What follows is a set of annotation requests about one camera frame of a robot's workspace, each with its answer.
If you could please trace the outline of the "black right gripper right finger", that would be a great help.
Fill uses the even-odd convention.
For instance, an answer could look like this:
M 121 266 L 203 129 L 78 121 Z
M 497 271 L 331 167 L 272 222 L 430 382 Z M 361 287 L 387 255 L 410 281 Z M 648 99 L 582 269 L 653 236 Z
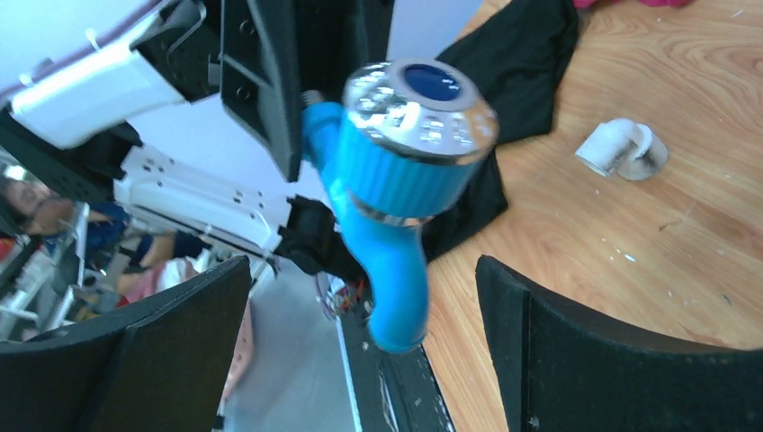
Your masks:
M 761 430 L 760 350 L 639 328 L 491 256 L 475 276 L 511 430 Z

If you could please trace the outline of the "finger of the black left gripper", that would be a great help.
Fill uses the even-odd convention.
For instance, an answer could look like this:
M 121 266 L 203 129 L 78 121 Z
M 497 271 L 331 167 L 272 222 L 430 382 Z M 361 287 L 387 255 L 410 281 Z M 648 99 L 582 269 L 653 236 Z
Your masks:
M 285 181 L 302 160 L 301 82 L 292 1 L 221 4 L 220 97 L 228 116 L 270 154 Z

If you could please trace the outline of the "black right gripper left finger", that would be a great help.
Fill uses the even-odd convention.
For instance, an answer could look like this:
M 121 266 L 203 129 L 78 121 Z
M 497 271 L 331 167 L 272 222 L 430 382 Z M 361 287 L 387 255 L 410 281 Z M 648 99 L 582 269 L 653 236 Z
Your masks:
M 237 256 L 102 316 L 3 343 L 2 430 L 212 430 L 250 284 Z

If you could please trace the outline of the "blue water faucet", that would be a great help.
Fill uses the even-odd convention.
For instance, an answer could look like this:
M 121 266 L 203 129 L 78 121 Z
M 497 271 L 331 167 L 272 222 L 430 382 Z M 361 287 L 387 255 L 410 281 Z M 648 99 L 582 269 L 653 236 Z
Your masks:
M 464 73 L 434 59 L 357 69 L 340 102 L 302 96 L 303 144 L 347 249 L 367 274 L 375 345 L 407 353 L 426 336 L 421 233 L 452 208 L 495 148 L 496 114 Z

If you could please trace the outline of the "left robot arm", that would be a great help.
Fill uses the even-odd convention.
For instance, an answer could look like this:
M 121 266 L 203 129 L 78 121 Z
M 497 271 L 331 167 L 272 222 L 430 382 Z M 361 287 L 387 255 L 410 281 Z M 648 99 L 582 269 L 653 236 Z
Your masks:
M 229 183 L 238 150 L 181 163 L 146 144 L 130 118 L 217 95 L 225 113 L 293 182 L 315 160 L 301 93 L 337 95 L 352 68 L 383 55 L 392 3 L 373 36 L 360 1 L 151 1 L 124 23 L 26 85 L 4 91 L 1 147 L 52 190 L 52 200 L 106 204 L 132 221 L 178 230 L 302 271 L 346 280 L 365 271 L 323 203 L 273 193 L 259 175 Z

